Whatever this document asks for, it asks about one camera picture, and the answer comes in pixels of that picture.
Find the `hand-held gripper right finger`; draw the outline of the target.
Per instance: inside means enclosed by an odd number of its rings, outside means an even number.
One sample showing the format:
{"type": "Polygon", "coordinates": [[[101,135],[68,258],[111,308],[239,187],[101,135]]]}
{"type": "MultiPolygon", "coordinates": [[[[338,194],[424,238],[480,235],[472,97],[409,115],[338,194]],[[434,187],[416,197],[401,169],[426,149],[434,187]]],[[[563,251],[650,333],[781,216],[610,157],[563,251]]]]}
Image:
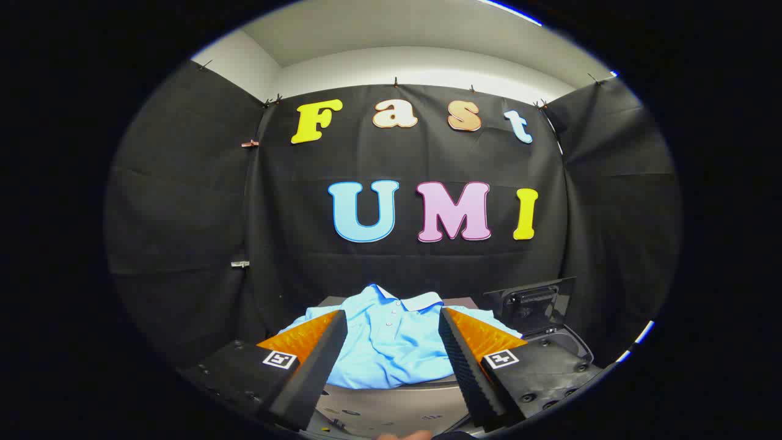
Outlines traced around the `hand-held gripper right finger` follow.
{"type": "Polygon", "coordinates": [[[523,340],[445,307],[439,335],[472,423],[485,430],[539,419],[604,374],[581,340],[565,328],[523,340]]]}

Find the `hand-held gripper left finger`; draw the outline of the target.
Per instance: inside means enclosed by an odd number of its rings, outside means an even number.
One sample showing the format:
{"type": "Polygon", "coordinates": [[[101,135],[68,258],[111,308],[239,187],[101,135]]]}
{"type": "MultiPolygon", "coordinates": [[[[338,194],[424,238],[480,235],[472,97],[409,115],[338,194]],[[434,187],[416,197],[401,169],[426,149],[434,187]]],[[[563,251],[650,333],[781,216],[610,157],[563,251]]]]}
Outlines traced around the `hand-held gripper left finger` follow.
{"type": "Polygon", "coordinates": [[[308,427],[347,334],[338,309],[263,342],[233,340],[180,373],[243,417],[297,432],[308,427]]]}

